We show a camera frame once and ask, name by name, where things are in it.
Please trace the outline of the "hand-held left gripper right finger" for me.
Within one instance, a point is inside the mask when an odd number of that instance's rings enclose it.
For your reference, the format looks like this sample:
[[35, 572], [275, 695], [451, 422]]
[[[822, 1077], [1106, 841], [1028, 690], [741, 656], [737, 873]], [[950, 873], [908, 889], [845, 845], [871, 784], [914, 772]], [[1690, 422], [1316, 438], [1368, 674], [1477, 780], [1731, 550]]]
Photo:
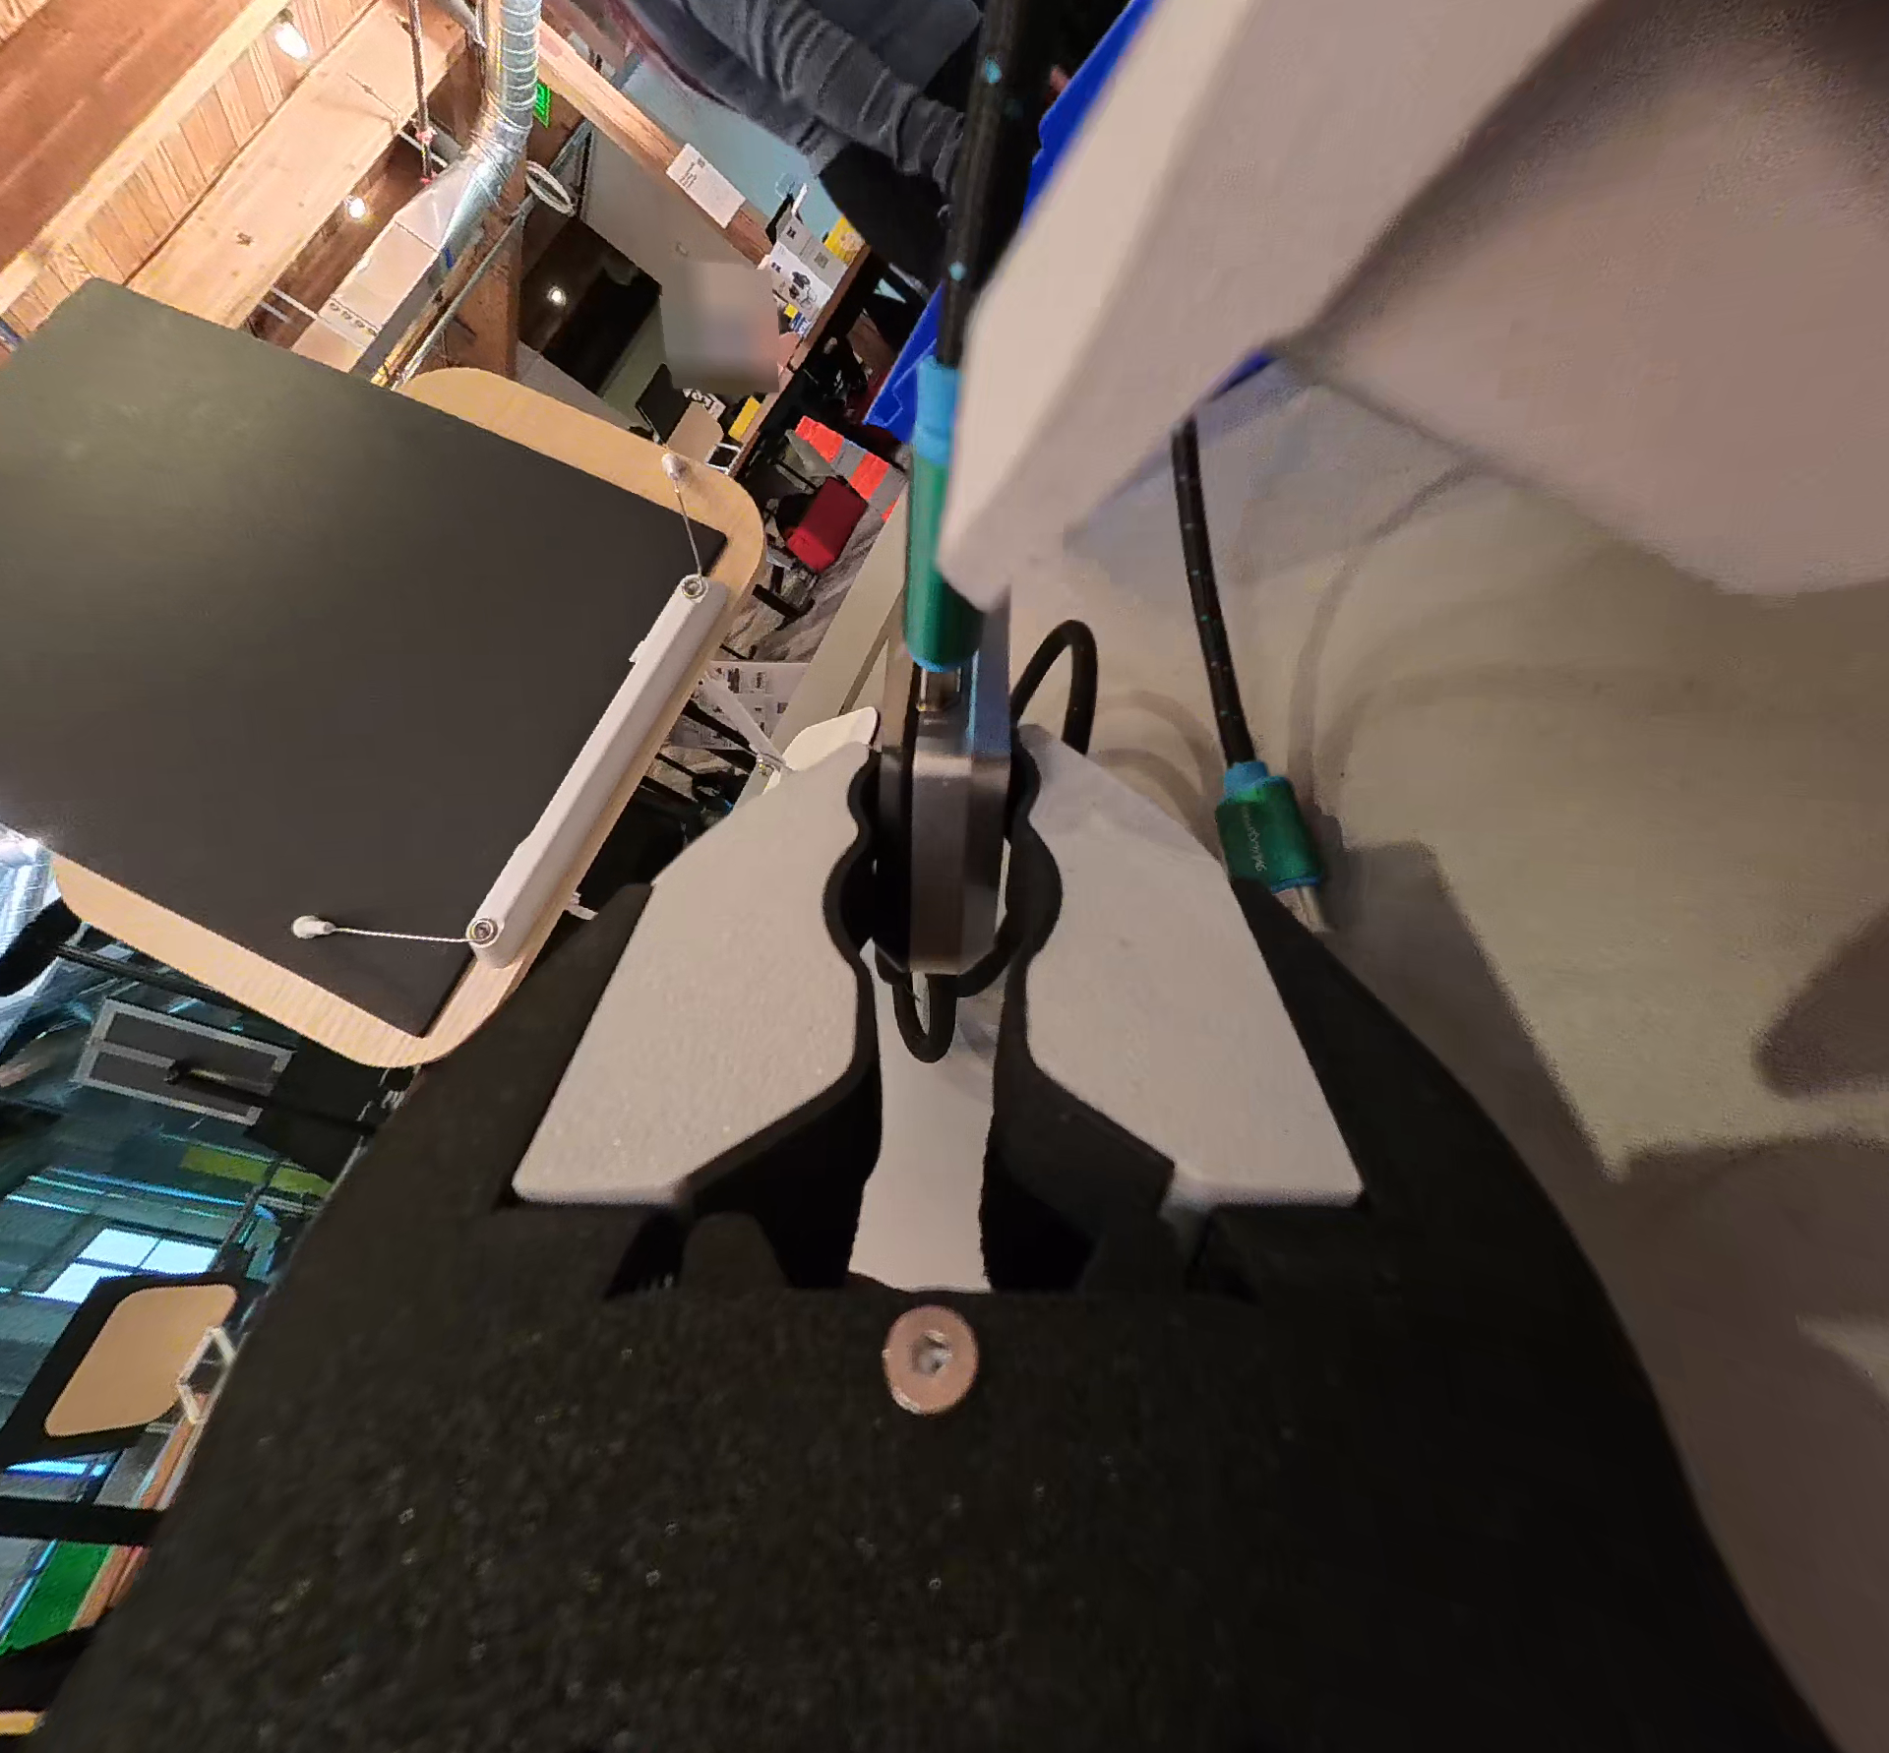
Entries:
[[1018, 756], [1037, 787], [1013, 889], [1042, 854], [1054, 890], [1013, 968], [1025, 1069], [1151, 1156], [1165, 1216], [1356, 1203], [1359, 1166], [1222, 867], [1046, 730]]

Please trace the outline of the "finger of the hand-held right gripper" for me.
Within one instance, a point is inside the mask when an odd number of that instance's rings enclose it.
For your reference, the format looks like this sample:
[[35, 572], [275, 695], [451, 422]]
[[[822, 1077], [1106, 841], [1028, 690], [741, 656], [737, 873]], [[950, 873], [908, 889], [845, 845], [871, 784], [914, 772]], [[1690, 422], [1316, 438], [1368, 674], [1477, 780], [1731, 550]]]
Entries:
[[1887, 0], [1159, 0], [977, 311], [972, 602], [1253, 354], [1727, 590], [1885, 578]]

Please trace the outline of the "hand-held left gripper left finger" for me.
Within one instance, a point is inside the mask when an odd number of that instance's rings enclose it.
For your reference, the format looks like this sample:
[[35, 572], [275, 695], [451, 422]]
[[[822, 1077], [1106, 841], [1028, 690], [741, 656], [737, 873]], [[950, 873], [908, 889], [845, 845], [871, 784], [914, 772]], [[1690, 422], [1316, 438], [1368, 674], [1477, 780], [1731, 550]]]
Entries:
[[867, 1069], [842, 883], [874, 754], [787, 774], [656, 877], [514, 1172], [520, 1201], [681, 1203]]

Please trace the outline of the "black braided cable green plugs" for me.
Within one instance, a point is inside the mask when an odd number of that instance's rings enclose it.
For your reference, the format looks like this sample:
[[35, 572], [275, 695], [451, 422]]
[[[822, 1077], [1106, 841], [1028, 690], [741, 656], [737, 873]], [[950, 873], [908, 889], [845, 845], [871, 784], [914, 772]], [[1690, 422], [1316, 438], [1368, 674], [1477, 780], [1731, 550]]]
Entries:
[[[991, 0], [983, 23], [967, 146], [948, 195], [937, 341], [916, 374], [903, 642], [914, 666], [909, 699], [922, 715], [948, 715], [958, 702], [971, 702], [977, 679], [995, 680], [1007, 673], [1004, 659], [983, 648], [997, 617], [948, 583], [940, 546], [969, 329], [1027, 215], [1042, 89], [1064, 8], [1066, 0]], [[1212, 559], [1194, 415], [1173, 432], [1170, 466], [1191, 612], [1224, 759], [1214, 812], [1218, 845], [1237, 880], [1264, 885], [1305, 922], [1316, 922], [1323, 860], [1288, 775], [1264, 764], [1247, 722]]]

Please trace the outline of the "dark grey hub adapter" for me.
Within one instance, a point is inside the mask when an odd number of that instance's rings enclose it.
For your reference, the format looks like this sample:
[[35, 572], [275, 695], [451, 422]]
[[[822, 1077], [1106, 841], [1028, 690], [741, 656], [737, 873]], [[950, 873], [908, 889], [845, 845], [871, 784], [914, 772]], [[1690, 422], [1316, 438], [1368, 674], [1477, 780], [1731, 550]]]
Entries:
[[914, 980], [955, 977], [991, 951], [1013, 774], [1011, 605], [950, 679], [888, 647], [874, 809], [874, 938]]

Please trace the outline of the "blue plastic bin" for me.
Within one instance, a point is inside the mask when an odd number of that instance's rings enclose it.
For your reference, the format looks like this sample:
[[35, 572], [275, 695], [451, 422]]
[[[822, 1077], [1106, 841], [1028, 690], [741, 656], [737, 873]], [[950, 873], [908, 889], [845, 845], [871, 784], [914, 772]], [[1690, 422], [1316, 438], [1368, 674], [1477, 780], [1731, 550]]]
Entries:
[[[1161, 0], [1128, 0], [1120, 19], [1112, 23], [1097, 47], [1076, 68], [1068, 86], [1050, 101], [1040, 119], [1037, 151], [1027, 181], [1025, 217], [1046, 189], [1064, 156], [1079, 135], [1087, 116], [1103, 98], [1116, 68], [1143, 23]], [[917, 413], [917, 375], [927, 358], [935, 354], [945, 286], [937, 288], [925, 305], [914, 336], [897, 354], [886, 385], [867, 409], [867, 424], [883, 428], [894, 445], [909, 445]]]

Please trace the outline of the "white metal bar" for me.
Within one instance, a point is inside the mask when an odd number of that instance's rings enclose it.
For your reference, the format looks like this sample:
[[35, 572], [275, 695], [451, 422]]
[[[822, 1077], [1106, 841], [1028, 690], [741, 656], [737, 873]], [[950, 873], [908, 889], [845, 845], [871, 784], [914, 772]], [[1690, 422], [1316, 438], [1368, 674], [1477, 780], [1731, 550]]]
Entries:
[[565, 905], [560, 885], [579, 867], [585, 838], [631, 774], [666, 700], [717, 638], [727, 597], [727, 587], [703, 573], [674, 587], [548, 803], [469, 920], [465, 939], [479, 964], [507, 968], [545, 909]]

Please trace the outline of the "red stool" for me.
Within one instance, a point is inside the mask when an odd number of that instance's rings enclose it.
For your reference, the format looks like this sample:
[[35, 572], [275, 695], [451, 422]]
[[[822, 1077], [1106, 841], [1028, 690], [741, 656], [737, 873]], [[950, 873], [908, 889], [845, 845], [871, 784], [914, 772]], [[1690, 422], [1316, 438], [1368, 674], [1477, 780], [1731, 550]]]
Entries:
[[908, 491], [897, 465], [903, 442], [888, 428], [865, 422], [842, 432], [800, 419], [793, 442], [819, 471], [800, 519], [787, 528], [785, 546], [808, 572], [828, 572], [865, 519], [886, 521]]

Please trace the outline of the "black equipment case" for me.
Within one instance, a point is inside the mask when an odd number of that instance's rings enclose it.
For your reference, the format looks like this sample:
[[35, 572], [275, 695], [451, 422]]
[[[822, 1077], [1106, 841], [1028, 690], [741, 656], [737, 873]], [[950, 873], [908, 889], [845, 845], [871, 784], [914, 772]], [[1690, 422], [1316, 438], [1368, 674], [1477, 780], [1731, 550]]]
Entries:
[[78, 1088], [255, 1124], [293, 1063], [293, 1047], [107, 1000], [74, 1070]]

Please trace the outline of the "black panel wooden rim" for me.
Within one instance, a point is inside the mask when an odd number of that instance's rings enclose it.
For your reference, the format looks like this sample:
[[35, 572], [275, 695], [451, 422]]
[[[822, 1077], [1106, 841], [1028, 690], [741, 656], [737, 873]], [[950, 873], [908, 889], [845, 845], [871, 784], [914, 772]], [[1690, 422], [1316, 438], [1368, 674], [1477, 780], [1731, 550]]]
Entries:
[[[104, 936], [367, 1067], [572, 907], [763, 562], [750, 494], [485, 371], [374, 387], [89, 281], [3, 375], [4, 825]], [[465, 928], [688, 576], [717, 638], [507, 968]]]

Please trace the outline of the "silver ventilation duct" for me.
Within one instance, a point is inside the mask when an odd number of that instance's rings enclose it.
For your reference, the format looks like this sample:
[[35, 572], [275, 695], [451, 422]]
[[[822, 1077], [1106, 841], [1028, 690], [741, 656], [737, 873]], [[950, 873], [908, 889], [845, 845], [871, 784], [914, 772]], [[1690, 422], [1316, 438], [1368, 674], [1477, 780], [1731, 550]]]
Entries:
[[412, 349], [412, 331], [434, 299], [471, 264], [487, 220], [526, 164], [535, 89], [542, 0], [481, 0], [484, 91], [460, 157], [398, 215], [402, 259], [412, 279], [382, 338], [390, 360]]

